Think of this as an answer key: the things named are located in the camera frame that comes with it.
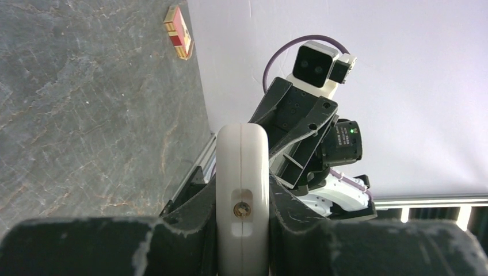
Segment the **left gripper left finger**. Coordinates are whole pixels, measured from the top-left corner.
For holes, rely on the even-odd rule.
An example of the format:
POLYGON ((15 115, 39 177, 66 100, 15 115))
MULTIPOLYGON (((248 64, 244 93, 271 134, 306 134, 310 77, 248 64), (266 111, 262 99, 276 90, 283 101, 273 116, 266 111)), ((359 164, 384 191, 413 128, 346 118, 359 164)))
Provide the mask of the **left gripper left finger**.
POLYGON ((37 218, 1 241, 2 275, 215 275, 215 184, 163 217, 37 218))

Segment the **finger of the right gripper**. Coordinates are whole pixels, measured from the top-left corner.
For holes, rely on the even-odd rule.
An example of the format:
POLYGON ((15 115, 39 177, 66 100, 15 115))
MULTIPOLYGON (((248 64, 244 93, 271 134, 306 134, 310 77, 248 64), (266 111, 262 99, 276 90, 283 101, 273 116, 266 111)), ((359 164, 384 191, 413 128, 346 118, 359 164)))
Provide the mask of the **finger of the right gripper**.
POLYGON ((258 123, 268 113, 275 110, 292 86, 293 84, 288 80, 276 77, 269 86, 267 92, 264 94, 255 112, 251 116, 249 123, 258 123))
MULTIPOLYGON (((328 99, 328 129, 337 110, 338 104, 328 99)), ((307 139, 273 142, 269 151, 270 171, 283 186, 292 190, 307 179, 307 166, 321 141, 307 139)))

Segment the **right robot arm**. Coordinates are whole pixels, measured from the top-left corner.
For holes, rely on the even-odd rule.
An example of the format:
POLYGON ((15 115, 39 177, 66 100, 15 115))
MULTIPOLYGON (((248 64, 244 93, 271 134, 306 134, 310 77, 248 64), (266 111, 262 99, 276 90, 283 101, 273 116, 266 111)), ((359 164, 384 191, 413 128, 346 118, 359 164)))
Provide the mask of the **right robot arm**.
POLYGON ((265 129, 271 173, 308 208, 332 220, 374 219, 367 175, 338 171, 361 160, 363 147, 358 123, 337 112, 336 102, 278 77, 250 121, 265 129))

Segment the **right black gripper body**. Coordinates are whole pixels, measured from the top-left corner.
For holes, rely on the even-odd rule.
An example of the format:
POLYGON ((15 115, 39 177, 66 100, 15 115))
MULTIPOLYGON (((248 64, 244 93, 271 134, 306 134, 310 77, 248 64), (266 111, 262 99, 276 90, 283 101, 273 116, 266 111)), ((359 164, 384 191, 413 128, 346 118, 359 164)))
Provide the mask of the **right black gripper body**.
POLYGON ((328 99, 292 86, 263 118, 269 141, 322 141, 328 131, 328 99))

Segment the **red white remote control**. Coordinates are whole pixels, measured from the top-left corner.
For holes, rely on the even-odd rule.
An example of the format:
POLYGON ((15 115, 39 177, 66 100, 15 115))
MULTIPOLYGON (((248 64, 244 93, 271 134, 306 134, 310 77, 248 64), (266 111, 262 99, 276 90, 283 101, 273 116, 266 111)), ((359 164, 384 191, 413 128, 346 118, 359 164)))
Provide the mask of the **red white remote control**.
POLYGON ((269 273, 268 138, 257 124, 224 126, 216 141, 218 275, 269 273))

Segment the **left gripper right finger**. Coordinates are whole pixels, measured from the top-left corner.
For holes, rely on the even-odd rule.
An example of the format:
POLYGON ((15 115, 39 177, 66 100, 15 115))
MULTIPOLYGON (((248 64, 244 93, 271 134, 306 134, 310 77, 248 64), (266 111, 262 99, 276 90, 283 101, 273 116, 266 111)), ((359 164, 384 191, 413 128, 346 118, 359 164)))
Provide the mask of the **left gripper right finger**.
POLYGON ((273 275, 486 275, 476 237, 447 220, 329 220, 271 175, 273 275))

